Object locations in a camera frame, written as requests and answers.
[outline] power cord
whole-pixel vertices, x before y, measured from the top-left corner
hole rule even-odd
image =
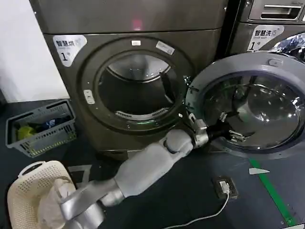
[[[200,221],[200,220],[203,220],[203,219],[209,219],[209,218],[213,218],[215,216],[218,216],[222,211],[223,209],[225,208],[225,206],[227,205],[228,201],[229,201],[229,194],[230,194],[230,186],[228,183],[226,183],[225,181],[220,182],[220,185],[221,185],[221,188],[223,190],[223,192],[227,195],[227,199],[225,200],[225,203],[224,205],[221,207],[221,209],[213,214],[213,215],[210,215],[210,216],[204,216],[204,217],[200,217],[200,218],[196,218],[196,219],[193,219],[191,221],[189,221],[188,223],[184,223],[184,224],[179,224],[179,225],[173,225],[173,226],[169,226],[169,227],[166,227],[166,228],[163,228],[163,229],[171,229],[171,228],[181,228],[181,227],[186,227],[186,226],[189,226],[190,224],[192,223],[195,223],[197,221]]]

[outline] white plastic basket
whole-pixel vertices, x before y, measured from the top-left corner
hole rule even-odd
[[[28,169],[40,165],[27,174]],[[37,211],[41,197],[48,193],[54,180],[72,180],[59,161],[39,161],[25,167],[8,191],[7,203],[13,229],[48,229],[38,224]]]

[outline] gray robotic arm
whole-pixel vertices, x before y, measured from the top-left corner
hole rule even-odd
[[[129,196],[141,194],[192,149],[201,147],[214,138],[225,136],[234,141],[244,141],[244,136],[232,131],[225,124],[226,116],[227,114],[223,113],[216,125],[207,127],[203,120],[197,120],[190,114],[193,135],[184,130],[170,130],[165,138],[148,145],[126,160],[114,178],[92,181],[77,189],[61,202],[61,211],[67,220],[66,228],[97,228],[104,220],[103,210],[97,204],[98,200],[104,206],[113,206]]]

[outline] front-load washer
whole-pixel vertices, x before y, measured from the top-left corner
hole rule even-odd
[[[98,151],[136,151],[182,122],[188,83],[214,59],[227,0],[31,0]]]
[[[305,0],[241,0],[227,54],[255,51],[303,58]]]

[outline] round glass door window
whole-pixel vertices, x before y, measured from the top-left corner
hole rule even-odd
[[[99,94],[107,109],[134,121],[165,114],[179,91],[173,68],[161,59],[142,54],[112,62],[99,80]]]
[[[224,76],[204,92],[200,113],[208,125],[222,112],[246,141],[235,147],[265,150],[297,138],[305,124],[304,97],[287,82],[266,72],[239,72]]]

